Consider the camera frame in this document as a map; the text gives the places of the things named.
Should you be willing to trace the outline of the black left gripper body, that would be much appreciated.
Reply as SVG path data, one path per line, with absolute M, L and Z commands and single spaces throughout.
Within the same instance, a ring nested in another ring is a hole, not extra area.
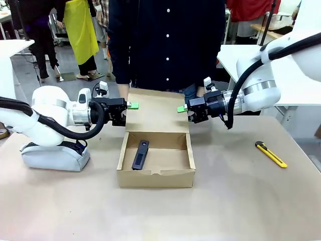
M 94 97 L 92 101 L 95 101 L 101 105 L 104 110 L 104 123 L 111 122 L 111 114 L 116 111 L 121 112 L 127 110 L 127 104 L 124 98 L 105 98 Z

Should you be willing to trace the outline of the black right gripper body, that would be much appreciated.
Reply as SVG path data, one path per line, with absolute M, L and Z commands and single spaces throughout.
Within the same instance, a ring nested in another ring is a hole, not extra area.
M 205 111 L 210 117 L 220 117 L 227 113 L 223 95 L 219 90 L 208 92 L 203 97 L 191 99 L 188 101 L 187 106 L 189 111 Z

